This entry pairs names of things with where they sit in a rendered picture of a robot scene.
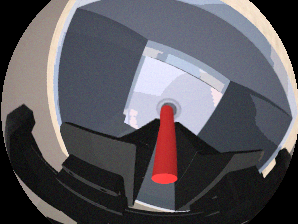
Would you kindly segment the red peg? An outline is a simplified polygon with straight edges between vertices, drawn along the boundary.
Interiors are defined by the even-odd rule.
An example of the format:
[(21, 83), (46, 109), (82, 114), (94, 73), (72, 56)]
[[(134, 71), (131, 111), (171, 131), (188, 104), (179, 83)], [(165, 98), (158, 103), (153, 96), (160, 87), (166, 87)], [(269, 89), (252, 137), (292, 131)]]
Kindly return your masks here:
[(154, 160), (153, 181), (158, 184), (170, 184), (177, 181), (176, 131), (172, 107), (161, 109), (161, 125), (158, 132), (156, 160)]

